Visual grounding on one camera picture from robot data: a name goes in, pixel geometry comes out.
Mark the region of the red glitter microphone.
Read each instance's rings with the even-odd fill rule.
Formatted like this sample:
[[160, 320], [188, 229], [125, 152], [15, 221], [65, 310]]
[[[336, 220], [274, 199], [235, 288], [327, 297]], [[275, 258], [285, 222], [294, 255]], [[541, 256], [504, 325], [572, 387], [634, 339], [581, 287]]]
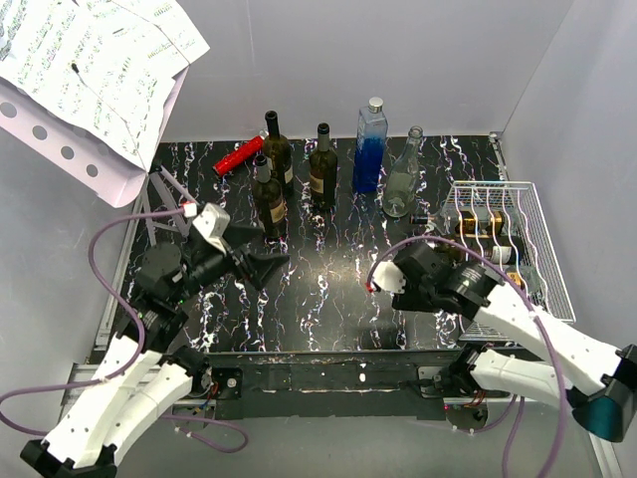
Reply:
[[262, 149], [265, 137], [264, 134], [254, 136], [238, 149], [228, 153], [221, 160], [216, 162], [213, 166], [213, 171], [219, 177], [231, 172]]

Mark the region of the clear glass bottle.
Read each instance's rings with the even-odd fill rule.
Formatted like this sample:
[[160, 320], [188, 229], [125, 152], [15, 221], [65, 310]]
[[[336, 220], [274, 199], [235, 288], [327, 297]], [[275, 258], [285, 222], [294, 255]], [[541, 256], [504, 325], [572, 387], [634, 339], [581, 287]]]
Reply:
[[390, 169], [382, 202], [383, 212], [389, 217], [403, 217], [413, 205], [420, 178], [419, 157], [423, 137], [423, 128], [412, 126], [401, 154]]

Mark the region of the dark wine bottle white label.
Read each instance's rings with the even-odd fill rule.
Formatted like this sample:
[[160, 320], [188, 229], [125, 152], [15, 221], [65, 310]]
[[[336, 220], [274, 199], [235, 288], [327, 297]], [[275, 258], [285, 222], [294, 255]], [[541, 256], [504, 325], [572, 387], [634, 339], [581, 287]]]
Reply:
[[280, 132], [279, 118], [275, 111], [265, 113], [268, 135], [262, 152], [271, 165], [272, 175], [279, 181], [286, 198], [294, 194], [294, 169], [289, 140]]

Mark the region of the dark green wine bottle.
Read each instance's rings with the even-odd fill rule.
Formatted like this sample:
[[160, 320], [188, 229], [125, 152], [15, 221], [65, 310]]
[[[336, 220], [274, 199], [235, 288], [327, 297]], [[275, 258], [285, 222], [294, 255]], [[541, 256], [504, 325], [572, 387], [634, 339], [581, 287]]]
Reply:
[[309, 156], [310, 188], [314, 205], [320, 210], [329, 210], [335, 204], [337, 179], [337, 154], [331, 146], [329, 125], [318, 125], [317, 147]]

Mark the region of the blue square glass bottle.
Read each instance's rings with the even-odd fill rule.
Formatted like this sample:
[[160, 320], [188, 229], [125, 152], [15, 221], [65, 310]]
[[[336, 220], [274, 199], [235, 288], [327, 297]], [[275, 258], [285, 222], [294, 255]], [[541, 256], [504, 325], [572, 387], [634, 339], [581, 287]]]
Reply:
[[388, 131], [383, 105], [383, 99], [373, 97], [359, 110], [352, 174], [352, 188], [356, 193], [377, 188]]

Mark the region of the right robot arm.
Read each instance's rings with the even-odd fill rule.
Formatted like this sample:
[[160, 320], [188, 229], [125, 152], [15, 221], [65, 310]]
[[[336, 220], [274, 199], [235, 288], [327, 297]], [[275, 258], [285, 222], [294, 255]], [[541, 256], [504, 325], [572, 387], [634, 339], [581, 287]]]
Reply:
[[636, 347], [598, 341], [535, 307], [504, 272], [488, 262], [453, 264], [418, 238], [380, 262], [373, 287], [393, 295], [400, 311], [442, 310], [498, 331], [534, 361], [493, 350], [467, 350], [449, 368], [462, 395], [479, 389], [567, 408], [575, 421], [609, 442], [624, 440], [636, 414]]

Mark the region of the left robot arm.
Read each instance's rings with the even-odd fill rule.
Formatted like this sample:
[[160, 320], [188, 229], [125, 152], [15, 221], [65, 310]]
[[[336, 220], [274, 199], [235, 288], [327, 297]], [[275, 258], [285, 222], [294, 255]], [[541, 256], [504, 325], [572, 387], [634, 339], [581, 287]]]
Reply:
[[136, 317], [120, 323], [90, 385], [55, 428], [25, 445], [22, 460], [43, 477], [113, 477], [175, 401], [204, 396], [212, 384], [209, 359], [187, 346], [168, 348], [188, 319], [184, 302], [228, 274], [261, 290], [289, 261], [249, 252], [259, 233], [232, 225], [212, 244], [192, 230], [183, 245], [147, 249], [134, 280]]

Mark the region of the lilac music stand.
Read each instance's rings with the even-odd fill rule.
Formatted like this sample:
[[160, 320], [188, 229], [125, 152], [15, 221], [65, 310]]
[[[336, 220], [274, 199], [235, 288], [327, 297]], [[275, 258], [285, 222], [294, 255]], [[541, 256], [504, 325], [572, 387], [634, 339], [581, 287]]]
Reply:
[[162, 182], [179, 186], [166, 172], [147, 172], [150, 159], [142, 166], [133, 164], [94, 135], [58, 119], [6, 81], [1, 82], [1, 127], [114, 208], [127, 206], [138, 196], [146, 205], [147, 183], [153, 184], [167, 205], [174, 203]]

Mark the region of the sheet music pages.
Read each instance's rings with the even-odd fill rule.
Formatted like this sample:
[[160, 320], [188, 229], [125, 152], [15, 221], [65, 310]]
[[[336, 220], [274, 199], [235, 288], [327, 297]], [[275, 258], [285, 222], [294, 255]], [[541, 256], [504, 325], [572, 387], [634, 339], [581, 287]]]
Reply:
[[209, 45], [175, 1], [4, 1], [1, 77], [148, 170], [177, 74]]

